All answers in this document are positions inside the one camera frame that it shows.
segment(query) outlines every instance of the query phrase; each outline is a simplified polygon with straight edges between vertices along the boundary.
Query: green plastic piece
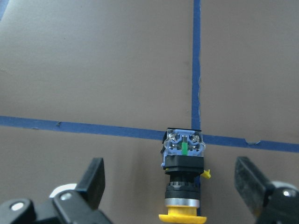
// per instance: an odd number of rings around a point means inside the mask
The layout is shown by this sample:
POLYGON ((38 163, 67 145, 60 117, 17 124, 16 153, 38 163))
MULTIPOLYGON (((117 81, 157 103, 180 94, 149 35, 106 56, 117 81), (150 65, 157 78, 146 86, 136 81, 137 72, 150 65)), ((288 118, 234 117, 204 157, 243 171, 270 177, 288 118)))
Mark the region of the green plastic piece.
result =
POLYGON ((182 155, 188 155, 188 143, 182 142, 182 155))

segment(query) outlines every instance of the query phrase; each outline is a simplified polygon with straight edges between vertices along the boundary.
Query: silver bolt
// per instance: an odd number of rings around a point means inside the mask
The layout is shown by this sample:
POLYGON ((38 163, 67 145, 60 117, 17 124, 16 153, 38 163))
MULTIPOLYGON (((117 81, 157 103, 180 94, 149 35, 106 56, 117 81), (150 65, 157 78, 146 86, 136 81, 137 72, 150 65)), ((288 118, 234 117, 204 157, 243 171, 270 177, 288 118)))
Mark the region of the silver bolt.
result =
POLYGON ((21 208, 24 207, 24 203, 23 202, 17 202, 17 203, 14 203, 10 206, 10 209, 12 211, 17 211, 17 210, 20 210, 21 208))
POLYGON ((69 200, 71 198, 71 193, 67 192, 63 195, 60 196, 60 199, 65 201, 65 200, 69 200))
POLYGON ((286 197, 296 197, 297 192, 293 189, 284 189, 283 194, 286 197))

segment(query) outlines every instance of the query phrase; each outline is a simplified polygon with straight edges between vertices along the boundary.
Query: electrical component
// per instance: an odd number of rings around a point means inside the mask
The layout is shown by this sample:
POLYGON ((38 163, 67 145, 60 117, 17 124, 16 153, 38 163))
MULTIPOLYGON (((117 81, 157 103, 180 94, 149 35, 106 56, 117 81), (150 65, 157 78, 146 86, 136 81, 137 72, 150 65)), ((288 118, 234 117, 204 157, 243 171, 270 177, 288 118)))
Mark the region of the electrical component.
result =
POLYGON ((163 162, 165 174, 170 176, 166 187, 167 215, 159 215, 163 222, 203 224, 206 217, 197 216, 200 189, 195 179, 202 175, 210 178, 210 170, 204 170, 203 152, 206 148, 200 130, 168 128, 163 138, 163 162))

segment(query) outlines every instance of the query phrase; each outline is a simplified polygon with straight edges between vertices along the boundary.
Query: metal ring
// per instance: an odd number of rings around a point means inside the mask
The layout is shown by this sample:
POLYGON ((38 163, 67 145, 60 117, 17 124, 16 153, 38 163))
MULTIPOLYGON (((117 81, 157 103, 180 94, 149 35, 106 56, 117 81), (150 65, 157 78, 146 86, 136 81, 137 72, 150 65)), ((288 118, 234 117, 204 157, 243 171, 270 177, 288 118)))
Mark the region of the metal ring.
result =
POLYGON ((190 206, 199 208, 199 200, 190 198, 166 198, 165 206, 190 206))

